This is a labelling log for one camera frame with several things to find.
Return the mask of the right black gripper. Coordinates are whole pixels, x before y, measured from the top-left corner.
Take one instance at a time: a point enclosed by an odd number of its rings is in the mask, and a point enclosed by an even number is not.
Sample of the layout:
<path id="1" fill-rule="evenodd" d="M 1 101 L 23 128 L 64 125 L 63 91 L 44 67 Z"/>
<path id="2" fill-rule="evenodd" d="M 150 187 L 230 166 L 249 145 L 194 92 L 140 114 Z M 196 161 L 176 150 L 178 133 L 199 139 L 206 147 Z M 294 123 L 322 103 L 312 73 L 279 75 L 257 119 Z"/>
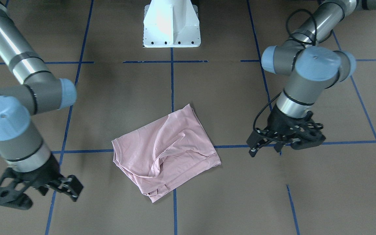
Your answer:
<path id="1" fill-rule="evenodd" d="M 45 196 L 49 189 L 64 193 L 76 202 L 84 188 L 75 175 L 67 177 L 60 173 L 60 165 L 54 155 L 41 167 L 31 172 L 16 172 L 6 168 L 0 177 L 0 206 L 28 210 L 33 201 L 25 193 L 28 188 L 36 189 Z"/>

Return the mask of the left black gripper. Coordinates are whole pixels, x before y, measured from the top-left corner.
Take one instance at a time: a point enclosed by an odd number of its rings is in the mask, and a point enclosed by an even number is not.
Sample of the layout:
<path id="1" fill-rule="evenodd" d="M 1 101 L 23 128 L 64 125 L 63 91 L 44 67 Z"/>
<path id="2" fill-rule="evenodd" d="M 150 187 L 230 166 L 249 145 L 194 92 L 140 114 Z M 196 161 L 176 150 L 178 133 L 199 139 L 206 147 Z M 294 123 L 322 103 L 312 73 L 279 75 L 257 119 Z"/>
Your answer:
<path id="1" fill-rule="evenodd" d="M 264 129 L 253 127 L 246 141 L 250 148 L 249 155 L 254 158 L 259 149 L 272 142 L 277 153 L 280 153 L 286 145 L 290 145 L 294 150 L 321 145 L 326 140 L 321 132 L 323 125 L 315 122 L 312 116 L 313 112 L 308 111 L 302 118 L 292 118 L 274 106 L 267 119 L 267 126 Z"/>

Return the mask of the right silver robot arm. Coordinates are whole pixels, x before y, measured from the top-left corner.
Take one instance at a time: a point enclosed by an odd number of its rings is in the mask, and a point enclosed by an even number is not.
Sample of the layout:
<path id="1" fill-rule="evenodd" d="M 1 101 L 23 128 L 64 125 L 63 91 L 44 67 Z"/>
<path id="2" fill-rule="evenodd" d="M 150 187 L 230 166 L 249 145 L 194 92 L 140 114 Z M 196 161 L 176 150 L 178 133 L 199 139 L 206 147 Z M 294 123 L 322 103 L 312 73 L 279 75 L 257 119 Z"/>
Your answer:
<path id="1" fill-rule="evenodd" d="M 73 82 L 57 79 L 34 51 L 0 2 L 0 57 L 18 86 L 0 88 L 0 156 L 8 167 L 0 177 L 0 206 L 28 210 L 28 188 L 43 196 L 49 189 L 76 202 L 83 190 L 74 175 L 63 176 L 60 165 L 31 117 L 72 106 Z"/>

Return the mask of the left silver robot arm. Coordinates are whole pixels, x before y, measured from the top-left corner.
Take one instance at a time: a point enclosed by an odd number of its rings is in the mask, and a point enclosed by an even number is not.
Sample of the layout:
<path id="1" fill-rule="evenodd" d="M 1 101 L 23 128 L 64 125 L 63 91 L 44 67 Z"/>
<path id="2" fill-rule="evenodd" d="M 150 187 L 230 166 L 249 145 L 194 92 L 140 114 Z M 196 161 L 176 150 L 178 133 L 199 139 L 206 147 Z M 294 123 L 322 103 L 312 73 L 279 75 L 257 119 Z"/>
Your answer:
<path id="1" fill-rule="evenodd" d="M 345 81 L 356 70 L 355 57 L 346 51 L 332 51 L 321 47 L 333 33 L 334 27 L 356 10 L 376 10 L 376 0 L 325 0 L 315 12 L 305 12 L 309 18 L 289 35 L 281 46 L 270 46 L 261 56 L 265 71 L 288 76 L 276 101 L 267 126 L 260 129 L 253 124 L 247 139 L 249 154 L 255 157 L 259 149 L 274 142 L 280 152 L 286 145 L 294 150 L 313 148 L 325 141 L 323 125 L 312 119 L 311 107 L 324 89 Z"/>

